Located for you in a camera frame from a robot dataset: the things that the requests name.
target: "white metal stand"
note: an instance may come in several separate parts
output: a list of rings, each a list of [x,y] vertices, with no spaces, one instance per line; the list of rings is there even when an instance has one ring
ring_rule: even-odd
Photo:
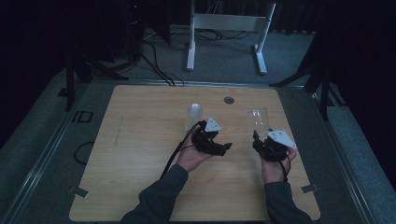
[[[262,47],[268,34],[271,19],[274,14],[276,4],[269,4],[269,10],[266,17],[252,16],[235,16],[235,15],[219,15],[219,14],[202,14],[195,13],[195,0],[191,0],[191,39],[189,47],[189,56],[187,59],[187,70],[194,69],[195,57],[195,29],[213,29],[213,30],[233,30],[233,31],[249,31],[260,32],[262,36],[259,44],[254,46],[254,51],[259,65],[260,74],[267,74],[264,57],[262,55]]]

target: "clear plastic cup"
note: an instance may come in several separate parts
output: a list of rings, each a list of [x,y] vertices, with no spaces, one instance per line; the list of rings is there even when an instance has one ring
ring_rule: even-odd
[[[247,112],[253,123],[254,130],[259,135],[261,140],[267,138],[270,125],[268,122],[267,108],[254,109]]]
[[[184,123],[184,130],[187,132],[189,131],[194,124],[202,119],[202,112],[203,109],[199,104],[192,104],[189,105],[187,108],[187,118],[186,122]]]

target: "hand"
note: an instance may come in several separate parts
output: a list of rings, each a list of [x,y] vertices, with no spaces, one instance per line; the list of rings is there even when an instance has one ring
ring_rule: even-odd
[[[193,145],[191,137],[197,130],[198,129],[196,128],[194,131],[192,131],[190,136],[186,139],[182,149],[178,154],[178,158],[176,161],[176,164],[183,167],[187,172],[195,170],[203,161],[213,156],[198,151],[197,148]]]
[[[297,157],[297,152],[289,147],[288,148],[288,156],[282,161],[283,166],[285,167],[286,172],[290,169],[290,161],[294,160]],[[272,182],[282,182],[285,178],[282,170],[282,166],[277,161],[267,161],[262,156],[260,156],[262,160],[262,180],[264,184],[269,184]]]

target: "light wood tabletop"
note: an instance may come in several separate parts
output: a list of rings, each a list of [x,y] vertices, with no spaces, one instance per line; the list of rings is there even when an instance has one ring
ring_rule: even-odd
[[[234,98],[229,105],[224,98]],[[216,143],[233,143],[190,173],[177,198],[172,221],[268,220],[259,154],[252,148],[254,126],[248,111],[266,107],[270,127],[292,137],[279,100],[271,89],[118,86],[110,99],[75,197],[74,221],[119,221],[138,204],[138,194],[158,180],[178,143],[184,138],[187,108],[203,107],[222,126]],[[320,212],[303,162],[298,156],[288,176],[293,200],[313,220]]]

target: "person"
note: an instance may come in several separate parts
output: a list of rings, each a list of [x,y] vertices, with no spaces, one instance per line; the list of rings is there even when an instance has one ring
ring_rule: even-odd
[[[191,134],[182,148],[176,163],[166,175],[139,193],[139,204],[123,216],[121,224],[168,223],[177,196],[189,178],[189,172],[212,157],[195,148],[191,141]],[[296,156],[296,151],[289,148],[288,158],[282,161],[286,170],[290,169],[290,162]],[[263,157],[261,161],[265,201],[271,222],[312,223],[309,215],[297,208],[292,200],[290,183],[284,181],[286,177],[281,165],[278,162],[267,161]]]

